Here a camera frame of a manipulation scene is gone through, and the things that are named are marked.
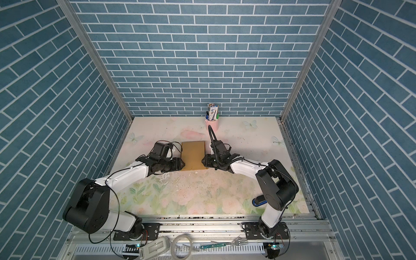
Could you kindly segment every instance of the pink stain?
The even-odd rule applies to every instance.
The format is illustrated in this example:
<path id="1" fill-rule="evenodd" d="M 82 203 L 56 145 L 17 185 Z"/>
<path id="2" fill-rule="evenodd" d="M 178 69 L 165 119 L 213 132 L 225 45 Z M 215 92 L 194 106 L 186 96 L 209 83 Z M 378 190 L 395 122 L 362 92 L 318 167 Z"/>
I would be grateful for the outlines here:
<path id="1" fill-rule="evenodd" d="M 205 134 L 190 130 L 184 130 L 181 132 L 181 136 L 192 140 L 202 140 L 205 137 Z"/>

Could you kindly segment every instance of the green fork handle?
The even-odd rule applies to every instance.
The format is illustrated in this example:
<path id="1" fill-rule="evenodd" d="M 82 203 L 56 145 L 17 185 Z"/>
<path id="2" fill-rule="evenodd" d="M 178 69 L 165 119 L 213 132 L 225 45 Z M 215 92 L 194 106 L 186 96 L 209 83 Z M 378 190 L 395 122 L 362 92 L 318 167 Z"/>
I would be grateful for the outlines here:
<path id="1" fill-rule="evenodd" d="M 199 248 L 200 249 L 207 249 L 207 248 L 220 248 L 223 246 L 226 246 L 226 243 L 218 243 L 218 244 L 210 244 L 210 245 L 202 245 Z"/>

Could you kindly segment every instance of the white arm segment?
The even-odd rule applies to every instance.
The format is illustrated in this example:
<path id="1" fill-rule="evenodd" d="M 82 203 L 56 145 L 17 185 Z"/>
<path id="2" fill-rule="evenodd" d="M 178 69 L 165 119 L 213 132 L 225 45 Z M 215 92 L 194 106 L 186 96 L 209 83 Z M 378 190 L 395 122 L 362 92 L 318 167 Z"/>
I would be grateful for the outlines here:
<path id="1" fill-rule="evenodd" d="M 230 167 L 234 173 L 242 174 L 242 175 L 245 175 L 247 177 L 257 180 L 256 173 L 259 170 L 264 169 L 265 166 L 254 165 L 254 163 L 255 164 L 260 163 L 257 161 L 252 161 L 252 160 L 249 160 L 249 161 L 253 163 L 249 163 L 247 161 L 237 161 L 237 162 L 230 164 Z M 270 204 L 267 204 L 264 213 L 261 215 L 261 219 L 263 220 L 264 224 L 272 228 L 275 225 L 277 225 L 282 214 L 283 214 L 283 211 L 275 210 L 272 206 L 270 206 Z"/>
<path id="2" fill-rule="evenodd" d="M 147 174 L 149 173 L 149 167 L 145 164 L 138 166 L 138 164 L 140 164 L 140 162 L 135 161 L 128 166 L 128 169 L 119 171 L 110 178 L 108 178 L 109 175 L 98 178 L 95 180 L 95 183 L 104 186 L 106 185 L 105 181 L 108 178 L 107 185 L 113 189 L 115 193 L 117 193 L 130 184 L 147 177 Z M 117 222 L 117 226 L 114 228 L 114 225 L 117 221 L 117 215 L 118 211 L 110 210 L 106 222 L 99 231 L 110 231 L 112 229 L 124 232 L 130 231 L 136 222 L 136 218 L 131 214 L 120 212 L 119 221 Z"/>

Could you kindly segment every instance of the side wall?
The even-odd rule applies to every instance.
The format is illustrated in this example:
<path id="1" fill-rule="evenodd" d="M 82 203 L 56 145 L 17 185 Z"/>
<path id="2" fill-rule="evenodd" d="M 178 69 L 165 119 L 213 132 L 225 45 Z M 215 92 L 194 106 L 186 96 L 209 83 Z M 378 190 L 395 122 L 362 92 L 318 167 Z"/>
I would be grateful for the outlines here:
<path id="1" fill-rule="evenodd" d="M 55 0 L 0 1 L 0 259 L 56 257 L 127 120 Z"/>
<path id="2" fill-rule="evenodd" d="M 135 116 L 279 116 L 330 0 L 71 0 Z"/>
<path id="3" fill-rule="evenodd" d="M 344 0 L 285 122 L 345 257 L 416 259 L 416 2 Z"/>

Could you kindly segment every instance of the pen holder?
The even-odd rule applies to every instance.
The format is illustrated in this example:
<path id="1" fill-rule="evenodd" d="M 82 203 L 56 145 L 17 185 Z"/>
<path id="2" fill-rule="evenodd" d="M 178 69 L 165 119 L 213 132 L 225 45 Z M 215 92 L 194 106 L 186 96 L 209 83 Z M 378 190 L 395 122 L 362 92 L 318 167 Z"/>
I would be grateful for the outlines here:
<path id="1" fill-rule="evenodd" d="M 207 126 L 207 130 L 208 130 L 208 126 L 212 127 L 212 130 L 217 131 L 218 130 L 218 121 L 220 120 L 220 118 L 218 118 L 215 121 L 209 121 L 207 119 L 205 119 L 205 124 Z"/>

